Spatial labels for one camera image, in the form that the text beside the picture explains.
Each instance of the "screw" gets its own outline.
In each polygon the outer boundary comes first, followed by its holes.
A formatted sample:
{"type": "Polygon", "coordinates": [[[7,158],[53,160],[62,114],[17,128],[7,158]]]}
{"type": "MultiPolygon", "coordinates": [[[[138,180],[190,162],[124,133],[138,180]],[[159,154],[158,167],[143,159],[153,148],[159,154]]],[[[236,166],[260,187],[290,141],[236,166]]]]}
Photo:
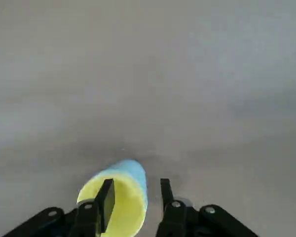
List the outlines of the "screw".
{"type": "Polygon", "coordinates": [[[213,207],[211,207],[211,206],[207,206],[207,207],[205,208],[205,211],[206,211],[207,213],[210,213],[210,214],[214,214],[214,213],[215,213],[215,209],[214,209],[213,207]]]}
{"type": "Polygon", "coordinates": [[[86,206],[84,206],[84,209],[90,209],[92,207],[92,204],[87,204],[86,206]]]}
{"type": "Polygon", "coordinates": [[[173,207],[180,207],[181,204],[180,204],[178,201],[174,201],[174,202],[172,203],[172,206],[173,206],[173,207]]]}

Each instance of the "yellow cup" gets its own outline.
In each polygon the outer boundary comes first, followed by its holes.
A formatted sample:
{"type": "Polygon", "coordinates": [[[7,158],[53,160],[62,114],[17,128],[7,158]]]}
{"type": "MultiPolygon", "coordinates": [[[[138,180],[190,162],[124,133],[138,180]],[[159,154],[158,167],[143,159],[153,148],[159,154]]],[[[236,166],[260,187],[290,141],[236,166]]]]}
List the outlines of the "yellow cup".
{"type": "Polygon", "coordinates": [[[115,205],[102,237],[134,237],[147,211],[145,171],[137,161],[121,161],[91,178],[81,189],[77,203],[95,198],[105,179],[114,180],[115,205]]]}

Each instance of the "concrete floor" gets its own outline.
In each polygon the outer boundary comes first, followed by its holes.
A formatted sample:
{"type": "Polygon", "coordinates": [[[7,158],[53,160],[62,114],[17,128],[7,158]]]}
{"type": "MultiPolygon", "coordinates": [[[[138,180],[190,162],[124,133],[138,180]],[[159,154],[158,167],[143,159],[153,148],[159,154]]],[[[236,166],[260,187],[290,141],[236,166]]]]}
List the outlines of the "concrete floor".
{"type": "Polygon", "coordinates": [[[0,0],[0,236],[125,157],[296,237],[296,0],[0,0]]]}

